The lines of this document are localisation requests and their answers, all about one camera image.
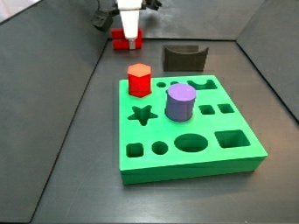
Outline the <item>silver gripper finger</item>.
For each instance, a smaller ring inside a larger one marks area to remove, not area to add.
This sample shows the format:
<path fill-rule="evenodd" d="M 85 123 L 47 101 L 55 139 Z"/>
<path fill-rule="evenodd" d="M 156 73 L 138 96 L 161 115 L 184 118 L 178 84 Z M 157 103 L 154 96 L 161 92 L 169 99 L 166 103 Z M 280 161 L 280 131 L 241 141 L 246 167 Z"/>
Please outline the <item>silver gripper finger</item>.
<path fill-rule="evenodd" d="M 129 50 L 135 49 L 135 38 L 129 38 L 127 39 L 127 48 L 129 48 Z"/>

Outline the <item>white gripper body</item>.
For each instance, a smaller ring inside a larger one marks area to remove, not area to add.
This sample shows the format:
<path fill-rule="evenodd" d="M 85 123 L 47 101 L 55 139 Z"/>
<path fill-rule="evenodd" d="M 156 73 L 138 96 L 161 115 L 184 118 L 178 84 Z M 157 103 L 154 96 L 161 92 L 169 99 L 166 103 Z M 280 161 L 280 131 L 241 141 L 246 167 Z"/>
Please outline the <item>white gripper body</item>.
<path fill-rule="evenodd" d="M 142 0 L 115 0 L 121 24 L 126 39 L 137 37 L 138 11 Z"/>

